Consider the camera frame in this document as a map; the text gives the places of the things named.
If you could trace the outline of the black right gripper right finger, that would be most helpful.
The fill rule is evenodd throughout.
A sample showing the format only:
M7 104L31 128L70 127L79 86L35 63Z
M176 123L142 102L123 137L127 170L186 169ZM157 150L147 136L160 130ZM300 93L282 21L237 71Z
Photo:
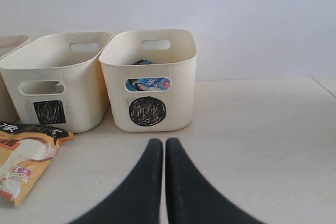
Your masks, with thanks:
M166 141L165 195L169 223L262 223L202 175L178 138Z

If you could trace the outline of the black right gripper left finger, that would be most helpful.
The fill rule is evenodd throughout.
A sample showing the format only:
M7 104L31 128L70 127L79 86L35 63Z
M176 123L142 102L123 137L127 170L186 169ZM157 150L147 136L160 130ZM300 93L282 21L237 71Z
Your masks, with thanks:
M72 223L159 223L163 144L153 138L122 183Z

